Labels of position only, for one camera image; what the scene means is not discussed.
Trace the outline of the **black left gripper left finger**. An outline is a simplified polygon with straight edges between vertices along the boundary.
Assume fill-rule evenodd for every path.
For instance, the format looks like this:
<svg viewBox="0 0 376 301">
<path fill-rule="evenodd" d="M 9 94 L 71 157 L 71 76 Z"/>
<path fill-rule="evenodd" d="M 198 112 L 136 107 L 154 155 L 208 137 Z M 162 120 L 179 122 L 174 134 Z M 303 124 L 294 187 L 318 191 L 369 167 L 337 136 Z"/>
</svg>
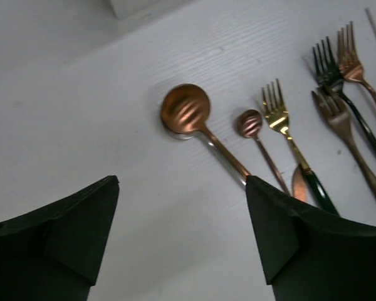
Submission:
<svg viewBox="0 0 376 301">
<path fill-rule="evenodd" d="M 71 196 L 0 222 L 0 300 L 86 300 L 117 207 L 107 176 Z"/>
</svg>

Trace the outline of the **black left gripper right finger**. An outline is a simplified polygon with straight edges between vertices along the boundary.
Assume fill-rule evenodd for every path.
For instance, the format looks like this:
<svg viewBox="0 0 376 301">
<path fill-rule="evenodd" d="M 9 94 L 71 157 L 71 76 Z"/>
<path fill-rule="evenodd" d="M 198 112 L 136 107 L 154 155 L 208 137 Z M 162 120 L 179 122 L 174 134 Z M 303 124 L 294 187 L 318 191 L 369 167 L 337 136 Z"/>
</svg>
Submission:
<svg viewBox="0 0 376 301">
<path fill-rule="evenodd" d="M 376 226 L 301 202 L 256 176 L 246 199 L 276 300 L 376 300 Z"/>
</svg>

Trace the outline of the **large copper spoon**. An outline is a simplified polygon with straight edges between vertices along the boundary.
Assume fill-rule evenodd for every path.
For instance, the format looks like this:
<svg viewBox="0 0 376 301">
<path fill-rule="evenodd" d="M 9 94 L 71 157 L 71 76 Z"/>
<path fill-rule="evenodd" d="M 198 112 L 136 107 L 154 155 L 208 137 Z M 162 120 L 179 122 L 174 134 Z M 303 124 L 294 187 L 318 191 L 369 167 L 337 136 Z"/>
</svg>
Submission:
<svg viewBox="0 0 376 301">
<path fill-rule="evenodd" d="M 233 156 L 223 143 L 208 129 L 211 103 L 207 93 L 191 83 L 178 85 L 164 97 L 160 119 L 169 135 L 179 140 L 197 137 L 219 157 L 234 180 L 246 185 L 251 173 Z"/>
</svg>

